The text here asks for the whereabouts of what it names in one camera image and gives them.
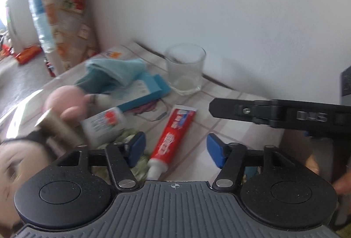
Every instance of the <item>transparent glass cup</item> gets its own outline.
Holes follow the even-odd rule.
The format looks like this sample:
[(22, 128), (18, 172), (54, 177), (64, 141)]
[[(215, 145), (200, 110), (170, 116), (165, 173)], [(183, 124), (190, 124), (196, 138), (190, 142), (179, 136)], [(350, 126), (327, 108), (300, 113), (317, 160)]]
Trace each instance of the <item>transparent glass cup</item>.
[(203, 48), (194, 44), (177, 44), (166, 50), (168, 83), (180, 95), (201, 90), (202, 69), (206, 58)]

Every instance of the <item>teal towel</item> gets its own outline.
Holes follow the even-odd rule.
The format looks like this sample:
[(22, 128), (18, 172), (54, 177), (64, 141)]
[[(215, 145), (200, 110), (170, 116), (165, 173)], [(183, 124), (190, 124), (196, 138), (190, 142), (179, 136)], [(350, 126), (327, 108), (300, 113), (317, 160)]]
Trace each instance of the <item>teal towel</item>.
[(92, 59), (85, 63), (87, 73), (75, 85), (86, 93), (109, 93), (117, 87), (126, 87), (146, 70), (142, 59), (128, 61)]

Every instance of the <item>blue gripper pad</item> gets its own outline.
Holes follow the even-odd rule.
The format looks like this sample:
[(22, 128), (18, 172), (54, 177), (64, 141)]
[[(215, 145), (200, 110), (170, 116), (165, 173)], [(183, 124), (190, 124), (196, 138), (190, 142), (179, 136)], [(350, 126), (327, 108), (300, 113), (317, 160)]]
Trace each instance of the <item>blue gripper pad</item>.
[(26, 225), (15, 237), (340, 238), (324, 225), (286, 231), (261, 224), (241, 208), (236, 196), (215, 192), (204, 181), (147, 181), (137, 191), (119, 193), (91, 223), (63, 231)]
[(146, 138), (144, 132), (138, 132), (134, 137), (129, 141), (129, 156), (128, 156), (128, 166), (133, 168), (136, 166), (141, 155), (143, 155), (146, 147)]
[(207, 151), (216, 166), (220, 169), (223, 168), (227, 157), (224, 154), (224, 148), (227, 147), (215, 134), (210, 133), (207, 135)]

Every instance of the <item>patterned tablecloth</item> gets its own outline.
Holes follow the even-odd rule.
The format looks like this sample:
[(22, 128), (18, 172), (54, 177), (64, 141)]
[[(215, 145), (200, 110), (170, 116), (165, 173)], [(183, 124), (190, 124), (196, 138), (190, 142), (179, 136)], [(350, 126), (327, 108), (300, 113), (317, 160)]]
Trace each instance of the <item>patterned tablecloth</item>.
[[(148, 71), (151, 74), (160, 74), (162, 77), (166, 77), (167, 74), (166, 61), (143, 49), (136, 43), (112, 48), (96, 57), (111, 57), (120, 60), (140, 57), (148, 63)], [(43, 103), (47, 96), (60, 86), (73, 84), (84, 73), (84, 63), (81, 63), (55, 78), (43, 86), (41, 90), (34, 92), (11, 109), (10, 112), (0, 119), (0, 138), (4, 140), (6, 138), (24, 136), (31, 132), (42, 114)], [(154, 105), (125, 112), (130, 127), (145, 132), (147, 150), (151, 152), (167, 123), (170, 110), (174, 104), (198, 108), (194, 122), (192, 122), (185, 135), (168, 172), (163, 175), (163, 180), (204, 180), (209, 181), (211, 184), (219, 173), (219, 169), (206, 149), (206, 136), (211, 132), (217, 134), (225, 143), (240, 142), (250, 149), (262, 149), (267, 144), (276, 146), (279, 144), (283, 134), (282, 129), (273, 129), (250, 122), (213, 118), (208, 112), (208, 104), (216, 97), (244, 100), (264, 99), (252, 94), (227, 89), (204, 79), (202, 91), (196, 94), (180, 96), (172, 92)]]

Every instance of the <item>silver bolt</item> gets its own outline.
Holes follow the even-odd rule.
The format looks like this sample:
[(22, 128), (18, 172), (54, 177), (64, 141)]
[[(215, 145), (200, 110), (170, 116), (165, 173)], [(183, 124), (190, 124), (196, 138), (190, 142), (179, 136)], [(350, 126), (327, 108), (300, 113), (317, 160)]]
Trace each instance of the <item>silver bolt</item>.
[(248, 107), (243, 109), (243, 114), (249, 114), (250, 112), (251, 112), (251, 110)]
[(136, 182), (133, 180), (121, 180), (118, 185), (123, 188), (132, 188), (136, 185)]
[(218, 187), (231, 187), (233, 185), (233, 182), (228, 179), (220, 179), (216, 182), (216, 185)]

